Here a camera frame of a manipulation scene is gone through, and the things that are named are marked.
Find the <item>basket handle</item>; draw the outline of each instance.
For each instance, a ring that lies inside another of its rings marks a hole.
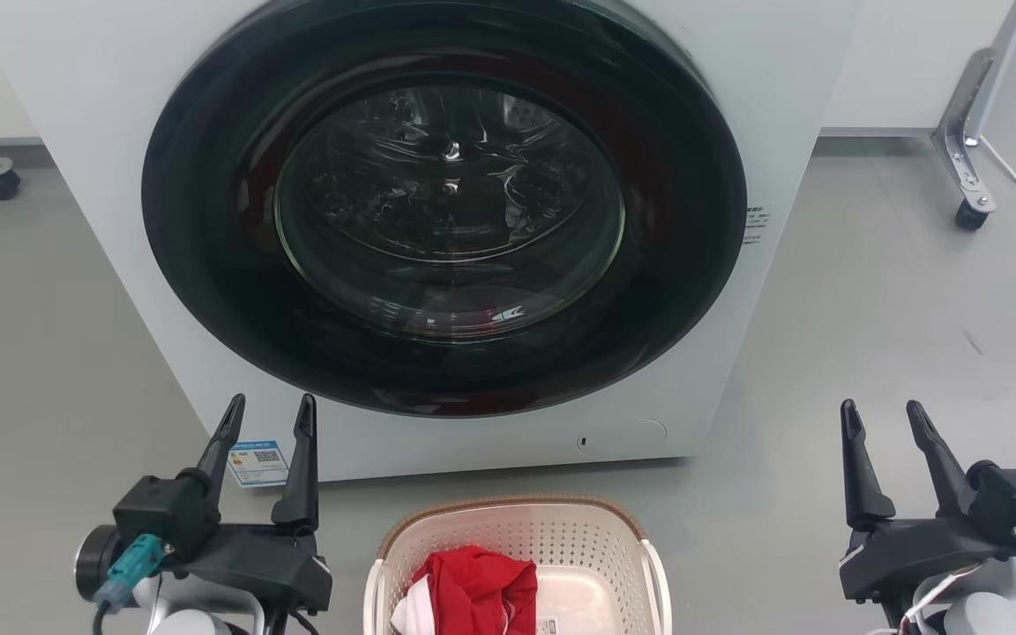
[[[375,560],[371,566],[371,573],[367,574],[367,587],[364,588],[364,635],[378,635],[375,628],[376,608],[378,601],[379,583],[383,582],[383,559]]]
[[[653,596],[657,599],[656,628],[657,635],[673,635],[673,598],[669,594],[669,579],[665,578],[665,566],[660,562],[657,550],[648,538],[641,539],[645,548],[645,556],[649,559],[649,573],[652,577]]]

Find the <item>basket bottom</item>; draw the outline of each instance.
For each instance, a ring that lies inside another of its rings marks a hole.
[[[537,635],[621,633],[618,598],[604,576],[585,567],[565,565],[537,565],[535,576]]]

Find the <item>door glass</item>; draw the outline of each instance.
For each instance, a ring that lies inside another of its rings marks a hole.
[[[541,106],[470,85],[378,92],[303,137],[277,184],[284,250],[400,337],[500,337],[576,302],[624,228],[610,162]]]

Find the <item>white cloth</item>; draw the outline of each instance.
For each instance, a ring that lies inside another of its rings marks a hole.
[[[434,605],[431,604],[431,576],[424,575],[405,598],[398,600],[391,626],[400,635],[434,635]]]

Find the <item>black door rim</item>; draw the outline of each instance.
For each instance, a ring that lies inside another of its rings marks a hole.
[[[642,369],[700,321],[731,276],[746,181],[685,54],[642,17],[612,9],[564,0],[259,9],[195,64],[149,141],[143,217],[167,281],[252,365],[384,412],[520,412]],[[294,144],[328,113],[424,83],[525,98],[609,157],[625,230],[610,268],[574,305],[489,340],[400,340],[319,297],[269,240],[270,219],[254,212],[264,190],[251,185],[275,182]]]

